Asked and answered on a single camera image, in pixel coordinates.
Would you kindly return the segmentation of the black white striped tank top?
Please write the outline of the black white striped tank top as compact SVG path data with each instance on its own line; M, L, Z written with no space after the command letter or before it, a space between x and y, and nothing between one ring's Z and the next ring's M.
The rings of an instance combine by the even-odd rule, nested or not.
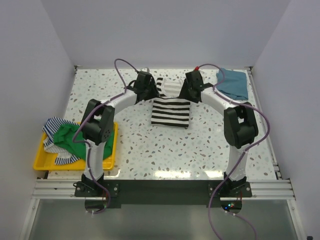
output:
M159 97L153 99L151 124L187 129L190 125L191 102L179 98L183 83L181 80L156 79Z

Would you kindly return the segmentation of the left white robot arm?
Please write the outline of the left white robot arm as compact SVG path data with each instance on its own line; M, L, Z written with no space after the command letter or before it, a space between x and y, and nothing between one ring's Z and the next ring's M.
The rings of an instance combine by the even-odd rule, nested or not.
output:
M86 145L85 169L81 182L92 196L99 196L104 190L104 147L114 130L114 117L120 111L141 101L159 96L156 81L151 73L139 71L132 84L124 92L101 102L92 99L88 102L80 130Z

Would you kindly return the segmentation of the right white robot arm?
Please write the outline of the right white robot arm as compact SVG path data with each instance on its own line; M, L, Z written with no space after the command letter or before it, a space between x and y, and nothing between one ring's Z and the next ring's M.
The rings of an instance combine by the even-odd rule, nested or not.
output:
M228 166L224 172L221 192L233 197L247 182L247 148L254 143L259 130L252 105L227 97L211 83L204 83L200 71L185 74L180 99L204 103L214 108L223 118L223 134L229 144Z

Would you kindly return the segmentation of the blue ribbed tank top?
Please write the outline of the blue ribbed tank top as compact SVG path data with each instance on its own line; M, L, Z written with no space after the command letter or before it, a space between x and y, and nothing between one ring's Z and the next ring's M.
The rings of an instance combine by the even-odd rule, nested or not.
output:
M247 76L244 72L222 68L216 74L217 89L233 100L244 101L249 99Z

